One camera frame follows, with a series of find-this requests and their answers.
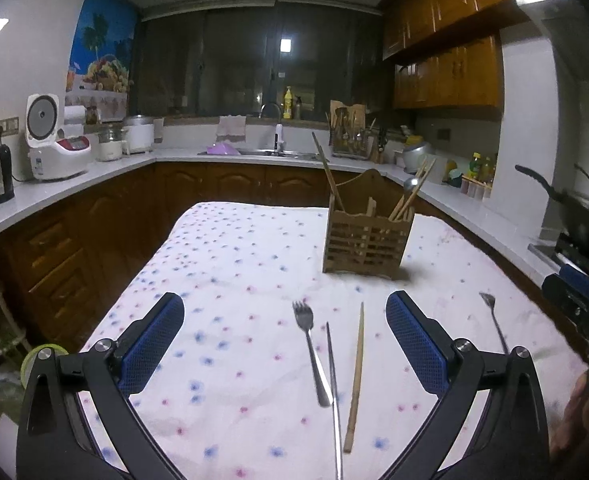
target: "white countertop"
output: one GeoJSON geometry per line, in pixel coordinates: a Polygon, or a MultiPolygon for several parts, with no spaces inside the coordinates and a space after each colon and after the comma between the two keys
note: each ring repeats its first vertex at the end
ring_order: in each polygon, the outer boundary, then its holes
{"type": "MultiPolygon", "coordinates": [[[[0,232],[27,216],[80,190],[114,176],[127,173],[127,171],[147,166],[155,161],[212,161],[321,168],[321,162],[311,160],[249,155],[197,155],[200,151],[202,150],[188,148],[157,149],[151,153],[125,156],[113,162],[93,162],[89,165],[86,173],[68,180],[57,182],[31,180],[19,183],[15,186],[14,199],[0,204],[0,232]]],[[[329,157],[329,166],[331,170],[354,171],[355,173],[375,167],[383,176],[388,177],[397,184],[403,184],[403,181],[410,176],[397,166],[389,164],[373,165],[367,161],[333,156],[329,157]]],[[[551,273],[550,267],[528,250],[527,246],[532,240],[521,235],[514,224],[486,208],[481,201],[460,193],[454,187],[431,182],[426,182],[421,187],[419,196],[488,243],[537,286],[540,286],[543,279],[551,273]]]]}

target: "screw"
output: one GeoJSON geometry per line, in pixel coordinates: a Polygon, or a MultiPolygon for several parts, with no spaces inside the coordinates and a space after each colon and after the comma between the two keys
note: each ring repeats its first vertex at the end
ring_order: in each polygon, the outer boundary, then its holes
{"type": "Polygon", "coordinates": [[[521,357],[522,359],[526,359],[526,358],[530,357],[530,352],[528,351],[527,348],[524,348],[523,346],[516,347],[515,352],[517,352],[517,355],[519,357],[521,357]]]}
{"type": "Polygon", "coordinates": [[[105,352],[106,350],[108,350],[110,348],[110,346],[112,345],[112,340],[111,339],[100,339],[99,341],[97,341],[95,343],[95,350],[97,352],[105,352]]]}
{"type": "Polygon", "coordinates": [[[473,344],[470,341],[468,341],[468,339],[458,339],[455,343],[455,347],[460,352],[469,352],[473,349],[473,344]]]}
{"type": "Polygon", "coordinates": [[[47,359],[47,358],[49,358],[51,355],[52,355],[52,349],[51,349],[49,346],[48,346],[48,347],[46,347],[46,348],[42,348],[42,349],[39,351],[39,354],[38,354],[38,356],[39,356],[39,359],[47,359]]]}

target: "frying pan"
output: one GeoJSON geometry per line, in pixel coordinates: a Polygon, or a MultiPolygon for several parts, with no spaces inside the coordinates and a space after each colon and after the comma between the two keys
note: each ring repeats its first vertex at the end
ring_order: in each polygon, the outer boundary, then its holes
{"type": "MultiPolygon", "coordinates": [[[[574,166],[589,180],[589,175],[583,168],[577,164],[574,166]]],[[[589,258],[589,196],[567,189],[559,192],[535,170],[519,165],[516,165],[515,169],[535,179],[543,186],[548,196],[561,205],[561,221],[564,227],[581,254],[589,258]]]]}

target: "sink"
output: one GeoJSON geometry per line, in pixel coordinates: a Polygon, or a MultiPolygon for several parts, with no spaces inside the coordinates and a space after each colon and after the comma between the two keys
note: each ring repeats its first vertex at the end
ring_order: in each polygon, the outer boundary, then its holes
{"type": "MultiPolygon", "coordinates": [[[[302,152],[280,152],[274,150],[247,150],[241,148],[238,150],[241,155],[247,156],[280,156],[283,158],[298,158],[300,160],[319,160],[316,153],[302,153],[302,152]]],[[[207,152],[197,153],[197,155],[207,155],[207,152]]]]}

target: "beach mural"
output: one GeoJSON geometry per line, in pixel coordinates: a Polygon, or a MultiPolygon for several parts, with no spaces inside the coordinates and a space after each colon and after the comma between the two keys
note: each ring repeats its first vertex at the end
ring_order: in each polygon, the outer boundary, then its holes
{"type": "Polygon", "coordinates": [[[124,0],[85,0],[70,52],[66,105],[98,110],[102,121],[126,116],[134,26],[138,15],[124,0]]]}

